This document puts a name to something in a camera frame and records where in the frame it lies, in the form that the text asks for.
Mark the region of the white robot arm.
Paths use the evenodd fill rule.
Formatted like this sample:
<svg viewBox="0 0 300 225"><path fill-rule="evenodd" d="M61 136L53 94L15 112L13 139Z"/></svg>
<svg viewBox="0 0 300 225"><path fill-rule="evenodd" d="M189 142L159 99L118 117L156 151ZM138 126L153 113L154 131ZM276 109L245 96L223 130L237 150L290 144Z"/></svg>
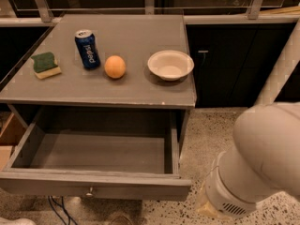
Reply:
<svg viewBox="0 0 300 225"><path fill-rule="evenodd" d="M203 181L197 212L242 218L280 191L300 198L299 102L251 107L237 118L232 137Z"/></svg>

